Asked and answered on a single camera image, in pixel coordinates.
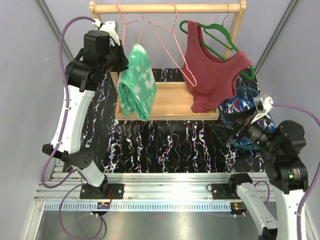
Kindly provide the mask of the blue red white trousers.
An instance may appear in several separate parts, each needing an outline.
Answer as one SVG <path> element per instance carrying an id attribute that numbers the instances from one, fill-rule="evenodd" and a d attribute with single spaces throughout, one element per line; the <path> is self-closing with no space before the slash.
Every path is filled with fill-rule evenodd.
<path id="1" fill-rule="evenodd" d="M 249 98 L 234 97 L 234 98 L 230 98 L 230 99 L 225 100 L 219 106 L 219 112 L 220 112 L 220 116 L 222 119 L 222 123 L 229 124 L 225 120 L 225 114 L 244 112 L 247 109 L 253 108 L 255 106 L 253 98 L 254 97 L 249 97 Z M 275 125 L 275 123 L 269 113 L 266 116 L 264 116 L 263 118 L 260 118 L 257 122 L 261 125 L 272 128 L 272 132 L 274 132 L 276 130 L 276 125 Z M 230 144 L 237 148 L 237 142 L 236 142 L 235 138 L 231 139 Z"/>

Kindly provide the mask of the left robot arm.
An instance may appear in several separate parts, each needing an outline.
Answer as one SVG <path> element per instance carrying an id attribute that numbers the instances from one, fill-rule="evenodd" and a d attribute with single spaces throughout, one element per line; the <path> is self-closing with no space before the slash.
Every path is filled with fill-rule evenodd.
<path id="1" fill-rule="evenodd" d="M 64 91 L 57 130 L 42 152 L 77 169 L 86 184 L 82 191 L 87 198 L 102 199 L 108 195 L 108 178 L 97 167 L 96 151 L 81 146 L 86 113 L 98 85 L 108 72 L 127 69 L 128 59 L 115 30 L 90 30 L 84 35 L 83 48 L 65 68 L 67 89 Z"/>

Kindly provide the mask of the green tie-dye trousers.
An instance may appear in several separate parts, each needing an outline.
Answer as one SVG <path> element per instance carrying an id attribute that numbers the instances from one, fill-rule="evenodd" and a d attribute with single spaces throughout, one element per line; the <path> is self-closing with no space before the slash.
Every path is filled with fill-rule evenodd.
<path id="1" fill-rule="evenodd" d="M 127 58 L 128 69 L 120 74 L 117 83 L 120 106 L 125 116 L 135 113 L 138 119 L 147 122 L 157 92 L 150 58 L 138 43 Z"/>

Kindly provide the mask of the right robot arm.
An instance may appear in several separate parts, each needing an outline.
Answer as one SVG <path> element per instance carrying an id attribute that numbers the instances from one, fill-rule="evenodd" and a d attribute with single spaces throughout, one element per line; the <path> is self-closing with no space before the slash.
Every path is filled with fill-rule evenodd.
<path id="1" fill-rule="evenodd" d="M 227 193 L 240 198 L 251 215 L 260 240 L 305 240 L 305 224 L 296 220 L 309 188 L 308 171 L 299 154 L 305 147 L 305 131 L 293 120 L 284 120 L 274 132 L 252 122 L 255 110 L 231 114 L 230 124 L 212 124 L 209 129 L 227 144 L 231 138 L 248 139 L 267 155 L 265 172 L 276 201 L 274 218 L 258 196 L 253 180 L 247 173 L 232 174 L 227 182 Z"/>

